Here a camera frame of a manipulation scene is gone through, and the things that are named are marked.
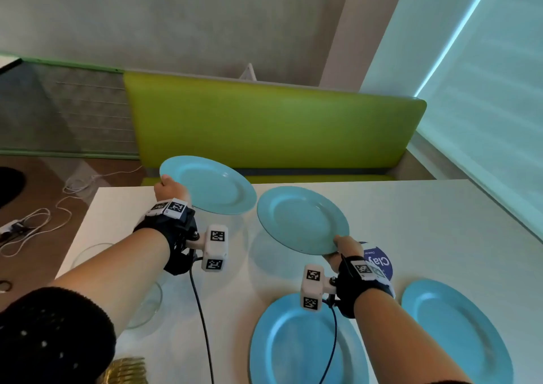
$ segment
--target purple round sticker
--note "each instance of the purple round sticker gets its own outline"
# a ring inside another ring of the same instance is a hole
[[[367,244],[365,241],[358,241],[360,244]],[[387,255],[379,248],[373,247],[364,249],[364,259],[377,265],[387,276],[389,281],[392,279],[392,263]]]

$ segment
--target oval plate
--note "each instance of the oval plate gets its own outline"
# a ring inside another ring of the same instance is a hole
[[[336,234],[349,235],[343,212],[328,198],[301,187],[275,187],[256,207],[262,227],[285,247],[304,254],[335,253]]]
[[[434,280],[411,283],[402,307],[476,384],[512,384],[512,363],[496,328],[468,298]]]
[[[362,343],[350,321],[336,310],[336,351],[327,384],[369,382]],[[318,383],[324,374],[334,342],[332,310],[319,312],[300,307],[300,294],[281,297],[258,320],[249,354],[253,384]]]
[[[243,214],[254,207],[256,192],[237,171],[220,162],[192,155],[168,158],[160,175],[168,174],[188,188],[192,204],[216,214]]]

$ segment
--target polka dot sleeve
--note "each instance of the polka dot sleeve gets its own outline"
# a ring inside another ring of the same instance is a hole
[[[6,382],[94,382],[113,359],[115,343],[107,314],[63,288],[32,291],[0,312]]]

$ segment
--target gold fork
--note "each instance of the gold fork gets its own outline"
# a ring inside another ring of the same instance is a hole
[[[113,360],[98,379],[100,384],[148,384],[143,357]]]

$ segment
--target coiled white cable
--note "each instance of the coiled white cable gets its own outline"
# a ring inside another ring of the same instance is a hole
[[[85,182],[81,179],[73,179],[73,177],[70,177],[66,180],[66,182],[64,183],[64,187],[63,187],[63,193],[64,194],[78,194],[80,193],[81,191],[85,190],[85,189],[88,189],[89,187],[91,187],[91,185],[93,185],[96,180],[98,180],[99,178],[102,178],[102,177],[105,177],[105,176],[110,176],[110,175],[114,175],[114,174],[130,174],[130,173],[133,173],[133,172],[136,172],[138,171],[140,168],[142,168],[143,166],[139,166],[138,168],[136,168],[135,170],[133,171],[117,171],[117,172],[112,172],[112,173],[109,173],[109,174],[96,174],[96,175],[92,175],[91,178],[89,179],[89,181]],[[3,244],[1,247],[0,247],[0,255],[3,256],[3,257],[14,257],[15,255],[17,255],[21,249],[23,248],[24,244],[27,243],[27,241],[39,234],[45,234],[46,232],[51,232],[51,231],[55,231],[55,230],[58,230],[59,228],[62,228],[64,227],[67,223],[70,222],[70,220],[72,219],[72,212],[67,209],[67,208],[64,208],[64,207],[59,207],[59,204],[64,201],[65,199],[68,199],[68,198],[76,198],[76,199],[81,199],[81,197],[77,197],[75,195],[68,195],[67,197],[64,197],[62,199],[60,199],[56,204],[55,204],[55,208],[58,209],[58,210],[63,210],[63,211],[66,211],[68,213],[68,219],[66,221],[64,221],[64,223],[60,224],[60,225],[57,225],[55,228],[51,228],[50,230],[46,230],[46,231],[40,231],[38,232],[42,227],[44,227],[45,225],[47,225],[49,223],[49,221],[51,221],[51,218],[52,218],[52,214],[51,214],[51,210],[49,208],[39,208],[37,209],[36,211],[30,213],[29,215],[27,215],[26,217],[22,218],[19,220],[19,223],[25,225],[27,228],[30,228],[31,230],[26,233],[20,240],[13,240],[13,241],[9,241],[5,244]],[[34,217],[37,217],[37,216],[40,216],[40,215],[44,215],[46,216],[45,220],[43,223],[41,223],[40,225],[38,226],[29,226],[26,224],[26,222],[28,220],[30,220],[31,218],[34,218]],[[10,244],[16,244],[16,243],[21,243],[17,250],[15,250],[15,252],[11,253],[11,254],[6,254],[4,253],[4,248],[7,247],[8,245]]]

